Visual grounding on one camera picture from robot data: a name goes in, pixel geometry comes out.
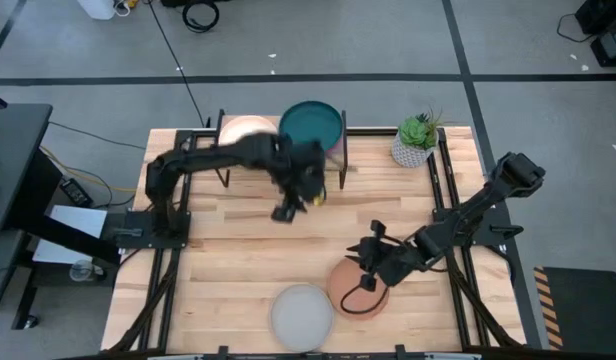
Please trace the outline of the hazard striped floor mat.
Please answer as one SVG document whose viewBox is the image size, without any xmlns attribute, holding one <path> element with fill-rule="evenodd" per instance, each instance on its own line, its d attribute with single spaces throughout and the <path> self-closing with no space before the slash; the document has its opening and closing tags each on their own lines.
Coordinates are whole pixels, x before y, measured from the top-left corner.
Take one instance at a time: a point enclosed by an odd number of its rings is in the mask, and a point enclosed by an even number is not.
<svg viewBox="0 0 616 360">
<path fill-rule="evenodd" d="M 549 348 L 616 355 L 616 272 L 536 267 Z"/>
</svg>

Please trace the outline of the clear plastic cup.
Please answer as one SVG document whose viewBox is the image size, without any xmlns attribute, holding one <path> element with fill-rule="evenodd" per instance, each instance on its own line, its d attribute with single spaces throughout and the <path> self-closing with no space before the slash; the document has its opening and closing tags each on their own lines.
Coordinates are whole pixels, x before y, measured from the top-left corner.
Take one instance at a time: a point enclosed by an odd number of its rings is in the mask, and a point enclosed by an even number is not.
<svg viewBox="0 0 616 360">
<path fill-rule="evenodd" d="M 88 260 L 78 260 L 71 265 L 69 277 L 75 282 L 99 282 L 106 279 L 107 273 Z"/>
</svg>

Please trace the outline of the grey plate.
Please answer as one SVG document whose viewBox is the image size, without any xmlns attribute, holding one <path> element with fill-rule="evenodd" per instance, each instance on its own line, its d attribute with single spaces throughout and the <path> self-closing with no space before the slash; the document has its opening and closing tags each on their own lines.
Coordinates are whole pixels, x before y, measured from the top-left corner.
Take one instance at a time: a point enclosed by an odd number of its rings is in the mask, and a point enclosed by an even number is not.
<svg viewBox="0 0 616 360">
<path fill-rule="evenodd" d="M 330 336 L 334 310 L 326 294 L 312 284 L 296 284 L 283 289 L 269 311 L 271 332 L 287 350 L 318 350 Z"/>
</svg>

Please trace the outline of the magenta plate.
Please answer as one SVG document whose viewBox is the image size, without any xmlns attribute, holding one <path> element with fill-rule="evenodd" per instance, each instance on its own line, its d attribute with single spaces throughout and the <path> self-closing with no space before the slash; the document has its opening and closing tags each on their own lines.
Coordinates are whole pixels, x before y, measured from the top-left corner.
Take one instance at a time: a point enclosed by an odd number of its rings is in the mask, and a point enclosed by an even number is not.
<svg viewBox="0 0 616 360">
<path fill-rule="evenodd" d="M 343 137 L 340 137 L 337 142 L 328 150 L 325 151 L 325 156 L 328 160 L 343 162 L 345 158 Z"/>
</svg>

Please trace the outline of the black power brick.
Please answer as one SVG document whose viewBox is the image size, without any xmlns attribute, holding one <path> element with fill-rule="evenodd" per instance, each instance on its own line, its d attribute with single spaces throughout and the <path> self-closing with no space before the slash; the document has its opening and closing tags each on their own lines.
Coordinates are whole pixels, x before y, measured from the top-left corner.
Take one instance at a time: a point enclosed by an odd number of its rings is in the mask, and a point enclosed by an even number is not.
<svg viewBox="0 0 616 360">
<path fill-rule="evenodd" d="M 59 183 L 59 188 L 74 206 L 80 208 L 90 208 L 93 205 L 92 197 L 75 179 L 62 179 Z"/>
</svg>

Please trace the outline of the black equipment case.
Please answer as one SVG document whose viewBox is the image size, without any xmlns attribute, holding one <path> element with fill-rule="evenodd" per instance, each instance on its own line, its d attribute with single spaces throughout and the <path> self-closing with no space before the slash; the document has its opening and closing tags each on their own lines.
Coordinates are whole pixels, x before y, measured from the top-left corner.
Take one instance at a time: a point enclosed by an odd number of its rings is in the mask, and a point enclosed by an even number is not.
<svg viewBox="0 0 616 360">
<path fill-rule="evenodd" d="M 585 0 L 575 19 L 584 34 L 597 34 L 616 19 L 616 0 Z"/>
<path fill-rule="evenodd" d="M 601 67 L 616 67 L 616 29 L 604 32 L 590 47 Z"/>
</svg>

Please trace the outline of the black desk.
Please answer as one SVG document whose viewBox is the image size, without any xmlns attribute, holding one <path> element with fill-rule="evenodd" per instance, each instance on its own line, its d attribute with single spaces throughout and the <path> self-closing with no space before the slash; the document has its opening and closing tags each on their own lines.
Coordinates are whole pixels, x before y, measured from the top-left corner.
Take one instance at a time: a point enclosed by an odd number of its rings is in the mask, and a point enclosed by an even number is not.
<svg viewBox="0 0 616 360">
<path fill-rule="evenodd" d="M 90 256 L 116 268 L 120 255 L 115 244 L 61 223 L 46 214 L 62 174 L 40 150 L 52 107 L 48 104 L 14 104 L 0 109 L 0 302 L 18 267 L 30 275 L 15 311 L 12 328 L 37 325 L 30 314 L 37 292 L 37 275 L 55 275 L 66 264 L 33 262 L 27 246 L 33 236 Z"/>
</svg>

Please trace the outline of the peach plate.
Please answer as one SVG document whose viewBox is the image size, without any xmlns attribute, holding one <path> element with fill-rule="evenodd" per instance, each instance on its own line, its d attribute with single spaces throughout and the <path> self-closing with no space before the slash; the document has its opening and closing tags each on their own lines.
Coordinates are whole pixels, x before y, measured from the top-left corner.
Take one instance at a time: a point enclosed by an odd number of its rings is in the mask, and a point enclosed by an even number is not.
<svg viewBox="0 0 616 360">
<path fill-rule="evenodd" d="M 276 134 L 278 129 L 271 120 L 263 116 L 241 115 L 228 117 L 222 121 L 217 142 L 219 145 L 229 145 L 246 135 L 259 132 Z"/>
</svg>

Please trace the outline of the white paper sheet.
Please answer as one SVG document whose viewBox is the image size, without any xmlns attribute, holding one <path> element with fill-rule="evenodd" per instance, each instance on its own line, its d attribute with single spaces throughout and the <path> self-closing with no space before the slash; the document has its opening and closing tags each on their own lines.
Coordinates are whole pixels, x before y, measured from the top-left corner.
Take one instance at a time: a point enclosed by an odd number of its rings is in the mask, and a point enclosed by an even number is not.
<svg viewBox="0 0 616 360">
<path fill-rule="evenodd" d="M 81 230 L 93 237 L 102 234 L 107 212 L 104 210 L 54 205 L 50 217 L 64 225 Z M 79 261 L 92 261 L 92 257 L 69 250 L 46 239 L 40 239 L 33 255 L 39 263 L 62 263 L 72 265 Z"/>
</svg>

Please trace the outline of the white plastic bin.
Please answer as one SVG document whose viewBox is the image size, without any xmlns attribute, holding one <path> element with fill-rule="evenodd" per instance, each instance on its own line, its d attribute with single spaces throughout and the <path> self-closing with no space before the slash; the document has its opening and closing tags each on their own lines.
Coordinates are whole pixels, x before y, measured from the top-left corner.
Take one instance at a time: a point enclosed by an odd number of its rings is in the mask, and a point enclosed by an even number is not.
<svg viewBox="0 0 616 360">
<path fill-rule="evenodd" d="M 94 20 L 110 20 L 116 14 L 114 0 L 77 0 L 77 2 Z"/>
</svg>

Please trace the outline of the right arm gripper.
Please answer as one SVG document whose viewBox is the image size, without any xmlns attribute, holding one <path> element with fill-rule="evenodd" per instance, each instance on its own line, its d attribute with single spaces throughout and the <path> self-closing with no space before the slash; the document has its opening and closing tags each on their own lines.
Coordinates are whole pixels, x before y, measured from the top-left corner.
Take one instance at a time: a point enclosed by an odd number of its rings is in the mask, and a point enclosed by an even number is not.
<svg viewBox="0 0 616 360">
<path fill-rule="evenodd" d="M 360 243 L 346 248 L 358 256 L 347 258 L 363 271 L 362 288 L 375 288 L 378 276 L 388 286 L 395 286 L 414 270 L 414 248 L 409 244 L 391 245 L 376 237 L 363 237 Z"/>
</svg>

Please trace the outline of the white patterned plant pot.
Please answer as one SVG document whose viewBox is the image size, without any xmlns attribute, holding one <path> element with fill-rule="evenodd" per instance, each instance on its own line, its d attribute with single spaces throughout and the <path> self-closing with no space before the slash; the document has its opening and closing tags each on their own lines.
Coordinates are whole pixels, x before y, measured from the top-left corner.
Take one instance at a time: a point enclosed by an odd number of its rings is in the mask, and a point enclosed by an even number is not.
<svg viewBox="0 0 616 360">
<path fill-rule="evenodd" d="M 439 136 L 433 137 L 433 146 L 428 149 L 420 149 L 415 146 L 406 145 L 401 140 L 401 131 L 397 132 L 392 147 L 391 155 L 394 161 L 402 167 L 415 168 L 427 162 L 428 158 L 437 148 Z"/>
</svg>

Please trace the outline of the dark teal plate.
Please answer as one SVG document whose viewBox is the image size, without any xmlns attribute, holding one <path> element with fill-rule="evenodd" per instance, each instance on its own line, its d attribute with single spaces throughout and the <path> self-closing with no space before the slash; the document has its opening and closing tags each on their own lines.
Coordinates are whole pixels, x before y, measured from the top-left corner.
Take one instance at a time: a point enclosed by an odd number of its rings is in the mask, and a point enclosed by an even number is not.
<svg viewBox="0 0 616 360">
<path fill-rule="evenodd" d="M 344 131 L 342 115 L 331 105 L 304 101 L 287 109 L 279 120 L 279 133 L 296 144 L 318 140 L 325 151 L 333 149 Z"/>
</svg>

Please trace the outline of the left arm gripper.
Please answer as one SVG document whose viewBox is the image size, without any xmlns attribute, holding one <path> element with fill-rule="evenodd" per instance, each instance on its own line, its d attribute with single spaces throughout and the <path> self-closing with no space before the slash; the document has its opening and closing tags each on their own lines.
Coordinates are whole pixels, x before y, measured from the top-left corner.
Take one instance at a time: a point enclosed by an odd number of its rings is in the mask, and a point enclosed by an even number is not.
<svg viewBox="0 0 616 360">
<path fill-rule="evenodd" d="M 325 151 L 318 140 L 296 144 L 288 135 L 278 137 L 271 177 L 280 192 L 293 200 L 313 205 L 325 187 Z"/>
</svg>

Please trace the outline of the wooden shelf with black frame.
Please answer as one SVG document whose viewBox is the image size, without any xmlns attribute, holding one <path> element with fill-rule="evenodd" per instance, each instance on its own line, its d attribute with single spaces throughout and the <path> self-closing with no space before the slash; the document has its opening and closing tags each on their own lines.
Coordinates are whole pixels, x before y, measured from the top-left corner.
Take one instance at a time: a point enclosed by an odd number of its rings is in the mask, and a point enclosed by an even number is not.
<svg viewBox="0 0 616 360">
<path fill-rule="evenodd" d="M 328 160 L 326 158 L 326 170 L 327 171 L 334 171 L 334 170 L 338 171 L 338 173 L 339 173 L 339 188 L 343 189 L 344 188 L 344 184 L 345 184 L 345 180 L 346 180 L 347 172 L 349 170 L 351 170 L 351 167 L 348 165 L 346 111 L 342 110 L 339 113 L 342 115 L 342 120 L 343 120 L 343 125 L 344 125 L 344 131 L 343 131 L 343 136 L 342 137 L 344 138 L 343 144 L 345 146 L 345 148 L 344 148 L 345 158 L 344 158 L 343 162 L 332 161 L 332 160 Z M 228 117 L 236 117 L 236 116 L 241 116 L 241 115 L 227 115 L 226 112 L 223 109 L 221 109 L 219 111 L 219 115 L 218 115 L 218 119 L 217 119 L 217 126 L 215 128 L 214 145 L 219 145 L 217 140 L 218 140 L 219 131 L 220 131 L 220 128 L 221 128 L 221 125 L 222 125 L 222 121 L 226 120 Z M 258 115 L 258 116 L 263 116 L 263 117 L 271 120 L 277 126 L 278 132 L 276 134 L 277 135 L 284 135 L 284 134 L 280 134 L 279 133 L 279 128 L 278 128 L 279 120 L 280 120 L 281 116 L 272 116 L 272 115 Z"/>
</svg>

